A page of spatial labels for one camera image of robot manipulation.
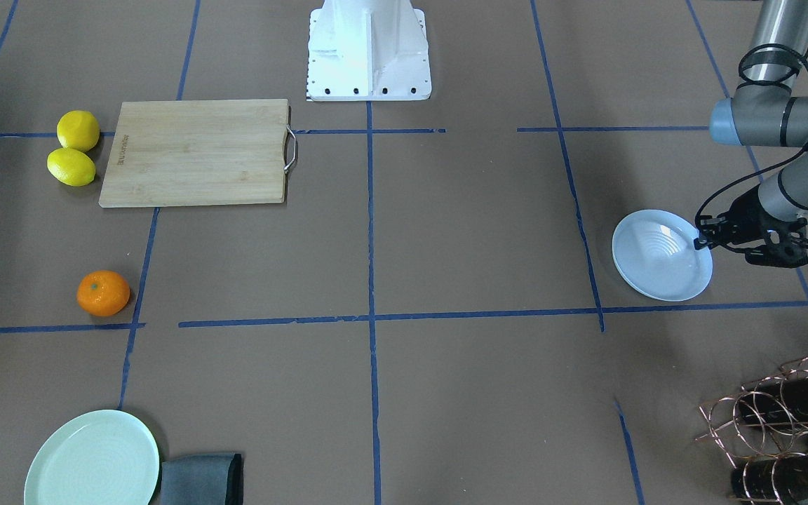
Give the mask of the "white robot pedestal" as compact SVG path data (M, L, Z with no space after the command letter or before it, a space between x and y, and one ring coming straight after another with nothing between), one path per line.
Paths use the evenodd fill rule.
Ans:
M426 16L410 1L325 1L310 12L306 99L427 100Z

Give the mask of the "dark wine bottle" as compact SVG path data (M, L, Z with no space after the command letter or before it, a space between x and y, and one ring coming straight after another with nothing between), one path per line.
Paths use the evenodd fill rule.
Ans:
M808 455L748 462L734 468L735 498L753 504L808 504Z
M808 427L808 376L774 379L751 387L737 399L734 416L750 427Z

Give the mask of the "light blue plate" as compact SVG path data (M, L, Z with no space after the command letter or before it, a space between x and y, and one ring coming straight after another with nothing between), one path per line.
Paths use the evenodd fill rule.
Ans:
M665 302L683 302L709 285L714 262L708 249L696 249L698 230L665 210L625 215L612 234L612 259L626 284Z

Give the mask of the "wooden cutting board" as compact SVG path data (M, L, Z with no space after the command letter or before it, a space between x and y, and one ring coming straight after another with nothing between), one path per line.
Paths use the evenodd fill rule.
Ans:
M123 102L99 204L279 204L296 150L286 99Z

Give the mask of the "dark grey folded cloth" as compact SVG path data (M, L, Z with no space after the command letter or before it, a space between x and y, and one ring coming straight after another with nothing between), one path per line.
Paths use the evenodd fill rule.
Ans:
M161 504L243 504L243 454L192 454L161 464Z

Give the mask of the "dark wine bottle front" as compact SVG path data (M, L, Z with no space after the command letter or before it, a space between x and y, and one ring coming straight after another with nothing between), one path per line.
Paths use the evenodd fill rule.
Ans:
M753 504L808 504L808 455L748 462L734 468L735 498Z

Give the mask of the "orange fruit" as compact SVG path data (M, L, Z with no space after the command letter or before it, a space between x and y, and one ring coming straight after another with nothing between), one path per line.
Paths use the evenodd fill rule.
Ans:
M110 317L121 312L130 300L130 285L115 271L93 271L81 279L76 301L88 314Z

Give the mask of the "yellow lemon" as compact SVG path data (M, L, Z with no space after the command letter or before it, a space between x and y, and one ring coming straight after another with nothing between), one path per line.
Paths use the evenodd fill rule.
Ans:
M90 111L70 111L58 119L55 135L61 147L88 152L99 143L100 125Z
M74 148L61 147L51 151L47 156L47 169L58 182L71 187L86 186L96 176L92 158Z

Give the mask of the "green plate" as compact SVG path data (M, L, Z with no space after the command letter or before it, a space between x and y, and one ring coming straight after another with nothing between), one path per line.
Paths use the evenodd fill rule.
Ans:
M36 451L23 502L148 504L160 465L144 422L122 410L94 410L62 425Z

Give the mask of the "dark wine bottle back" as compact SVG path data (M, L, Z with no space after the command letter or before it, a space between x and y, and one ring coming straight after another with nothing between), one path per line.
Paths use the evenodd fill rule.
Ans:
M750 427L808 427L808 376L774 379L751 387L737 399L734 416Z

